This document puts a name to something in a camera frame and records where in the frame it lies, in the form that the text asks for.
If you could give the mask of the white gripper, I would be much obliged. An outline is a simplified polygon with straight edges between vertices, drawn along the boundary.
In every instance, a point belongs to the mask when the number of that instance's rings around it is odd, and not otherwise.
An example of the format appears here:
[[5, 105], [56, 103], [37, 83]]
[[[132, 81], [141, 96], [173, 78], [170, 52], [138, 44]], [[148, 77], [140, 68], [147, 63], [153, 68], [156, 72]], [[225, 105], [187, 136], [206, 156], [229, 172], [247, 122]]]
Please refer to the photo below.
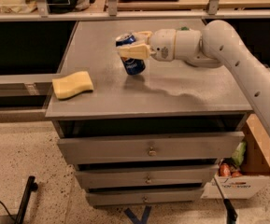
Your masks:
[[161, 29], [152, 31], [133, 32], [136, 42], [145, 44], [128, 44], [117, 47], [122, 58], [145, 60], [148, 57], [160, 62], [171, 62], [174, 60], [175, 51], [175, 29]]

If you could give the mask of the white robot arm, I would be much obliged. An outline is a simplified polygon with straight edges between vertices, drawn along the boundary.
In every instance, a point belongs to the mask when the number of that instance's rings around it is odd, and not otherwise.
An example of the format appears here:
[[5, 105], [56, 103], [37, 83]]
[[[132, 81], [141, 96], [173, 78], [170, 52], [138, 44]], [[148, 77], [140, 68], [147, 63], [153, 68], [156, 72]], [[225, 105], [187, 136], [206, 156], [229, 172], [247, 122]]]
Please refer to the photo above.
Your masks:
[[270, 137], [270, 71], [249, 52], [228, 22], [215, 20], [201, 31], [179, 28], [126, 33], [116, 38], [116, 47], [126, 59], [151, 57], [196, 67], [225, 66]]

